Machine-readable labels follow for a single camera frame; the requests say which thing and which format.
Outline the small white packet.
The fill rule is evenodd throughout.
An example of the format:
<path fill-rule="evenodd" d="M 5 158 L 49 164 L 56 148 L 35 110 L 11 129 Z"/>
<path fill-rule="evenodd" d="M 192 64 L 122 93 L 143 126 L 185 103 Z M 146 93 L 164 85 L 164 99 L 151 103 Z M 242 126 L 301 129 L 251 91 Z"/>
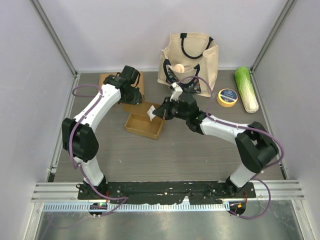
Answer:
<path fill-rule="evenodd" d="M 146 112 L 150 121 L 152 121 L 156 117 L 156 115 L 153 113 L 155 109 L 156 109 L 155 106 L 151 105 L 151 107 Z"/>

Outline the small cardboard box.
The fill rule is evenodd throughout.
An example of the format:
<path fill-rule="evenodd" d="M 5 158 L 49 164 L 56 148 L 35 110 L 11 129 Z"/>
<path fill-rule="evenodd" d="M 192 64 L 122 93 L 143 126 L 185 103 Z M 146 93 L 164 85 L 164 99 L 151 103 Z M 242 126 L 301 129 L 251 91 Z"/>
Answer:
<path fill-rule="evenodd" d="M 158 140 L 162 132 L 165 121 L 155 116 L 152 119 L 149 112 L 157 109 L 160 105 L 143 101 L 139 105 L 123 104 L 123 110 L 129 113 L 129 117 L 124 125 L 127 132 Z"/>

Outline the large cardboard box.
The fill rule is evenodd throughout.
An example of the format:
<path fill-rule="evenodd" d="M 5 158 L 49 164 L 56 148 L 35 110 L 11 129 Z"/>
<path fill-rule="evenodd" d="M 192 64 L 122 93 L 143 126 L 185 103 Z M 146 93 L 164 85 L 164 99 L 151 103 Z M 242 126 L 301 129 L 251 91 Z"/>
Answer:
<path fill-rule="evenodd" d="M 139 88 L 139 92 L 141 93 L 142 100 L 145 100 L 145 88 L 144 88 L 144 73 L 142 71 L 139 72 L 140 76 L 139 78 L 136 79 L 134 84 L 131 86 L 134 87 L 136 86 Z M 104 84 L 104 80 L 109 76 L 109 75 L 115 75 L 118 76 L 120 73 L 119 72 L 110 72 L 110 73 L 101 73 L 99 76 L 99 86 L 101 87 Z"/>

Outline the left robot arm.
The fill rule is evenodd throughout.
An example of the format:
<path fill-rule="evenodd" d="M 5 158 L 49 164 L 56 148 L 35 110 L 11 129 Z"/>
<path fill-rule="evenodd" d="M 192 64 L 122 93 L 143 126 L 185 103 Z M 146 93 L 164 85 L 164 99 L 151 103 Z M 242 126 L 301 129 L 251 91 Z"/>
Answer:
<path fill-rule="evenodd" d="M 62 147 L 68 152 L 73 168 L 82 173 L 83 184 L 79 190 L 87 192 L 91 198 L 109 199 L 107 180 L 97 160 L 96 129 L 113 105 L 142 103 L 138 88 L 140 77 L 140 72 L 128 65 L 122 72 L 108 75 L 102 85 L 96 85 L 97 94 L 84 110 L 62 121 Z"/>

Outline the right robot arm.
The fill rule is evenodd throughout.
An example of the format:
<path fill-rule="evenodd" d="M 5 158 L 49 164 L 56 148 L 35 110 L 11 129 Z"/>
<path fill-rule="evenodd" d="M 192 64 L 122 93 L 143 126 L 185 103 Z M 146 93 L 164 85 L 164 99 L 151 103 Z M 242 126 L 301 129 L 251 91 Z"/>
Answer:
<path fill-rule="evenodd" d="M 200 110 L 197 101 L 189 93 L 182 93 L 177 100 L 166 97 L 159 107 L 152 110 L 152 114 L 164 120 L 184 120 L 192 132 L 214 136 L 236 145 L 241 163 L 225 181 L 226 193 L 233 198 L 242 194 L 244 186 L 279 153 L 272 136 L 261 123 L 236 124 L 215 118 Z"/>

